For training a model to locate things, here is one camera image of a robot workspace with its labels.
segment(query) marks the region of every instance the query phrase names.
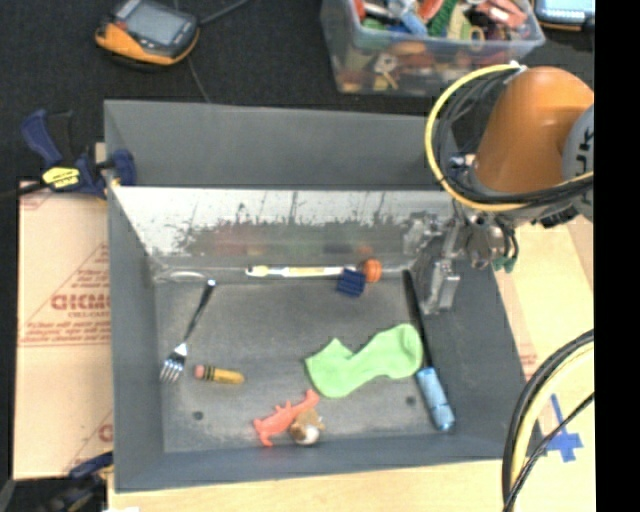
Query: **blue object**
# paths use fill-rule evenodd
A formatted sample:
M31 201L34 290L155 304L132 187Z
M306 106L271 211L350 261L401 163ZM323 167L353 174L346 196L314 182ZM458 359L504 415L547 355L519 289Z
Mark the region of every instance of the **blue object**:
M47 128L47 112L36 110L20 125L25 142L44 159L44 168L49 169L62 162L62 153L58 150Z
M352 297L359 297L364 291L366 276L357 270L345 268L338 278L338 291Z
M136 166L133 163L133 156L126 149L116 149L111 155L111 160L120 177L121 185L136 184Z
M416 380L436 429L446 432L455 425L455 416L435 368L427 366L416 372Z
M389 10L398 17L411 34L426 36L427 27L415 12L414 0L390 0Z
M69 471L69 478L72 480L81 480L112 464L113 452L106 452L75 466Z
M39 109L29 115L20 125L20 130L29 148L43 158L45 173L63 163L65 158L51 138L47 126L46 110ZM135 185L133 156L126 149L118 149L102 164L96 164L86 153L81 154L73 163L78 172L77 180L74 176L74 180L69 183L53 182L49 188L54 192L80 192L105 199L106 182L100 169L110 166L115 167L122 185Z
M562 423L564 418L560 412L558 397L555 394L551 395L551 404L553 405L553 410L556 413L556 418L558 418L558 423ZM562 462L571 462L576 460L574 450L582 447L583 444L582 441L580 441L580 436L578 434L568 433L566 426L563 427L547 445L549 450L558 450L560 452Z

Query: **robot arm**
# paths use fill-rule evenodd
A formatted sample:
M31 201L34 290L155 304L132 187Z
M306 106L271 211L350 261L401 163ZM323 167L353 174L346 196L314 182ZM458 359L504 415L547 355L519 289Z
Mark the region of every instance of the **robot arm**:
M489 92L497 88L482 133L452 144L461 110L456 102L475 101L486 108ZM456 97L447 104L453 92ZM551 227L578 214L593 222L594 122L593 91L553 67L485 68L443 93L427 120L425 144L429 165L452 196L455 213L444 224L440 246L434 247L437 237L425 235L416 262L414 270L426 283L425 314L451 307L459 281L456 260L468 258L476 269L492 265L510 271L519 225ZM474 140L479 141L475 147Z

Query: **handheld device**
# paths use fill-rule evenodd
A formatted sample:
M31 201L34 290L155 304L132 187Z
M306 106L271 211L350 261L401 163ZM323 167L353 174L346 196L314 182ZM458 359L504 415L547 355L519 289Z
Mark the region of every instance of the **handheld device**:
M102 21L95 41L131 64L162 67L184 59L199 34L198 20L192 14L154 0L126 0Z
M595 23L595 0L533 0L533 13L543 26L581 30Z

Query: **black floor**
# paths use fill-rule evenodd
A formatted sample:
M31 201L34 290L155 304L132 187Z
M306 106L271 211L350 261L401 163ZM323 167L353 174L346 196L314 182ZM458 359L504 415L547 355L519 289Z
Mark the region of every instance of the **black floor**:
M205 17L232 0L182 0ZM160 73L114 64L93 42L111 0L0 2L0 192L39 177L40 158L22 140L21 121L38 108L72 110L79 154L101 140L105 98L205 101L183 62ZM343 95L337 92L319 22L321 0L249 0L203 30L192 62L209 101L424 115L432 99ZM547 42L522 63L557 66L594 86L592 40L584 33L546 31ZM15 377L17 212L0 204L0 487L11 475ZM46 502L65 482L20 483L9 510Z

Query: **toothbrush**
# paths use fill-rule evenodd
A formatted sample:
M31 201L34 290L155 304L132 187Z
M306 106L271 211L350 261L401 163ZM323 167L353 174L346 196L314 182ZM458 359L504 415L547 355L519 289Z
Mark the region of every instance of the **toothbrush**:
M333 266L333 267L281 267L271 265L256 265L247 267L245 274L249 277L328 277L339 276L343 270L348 268L355 270L355 266Z

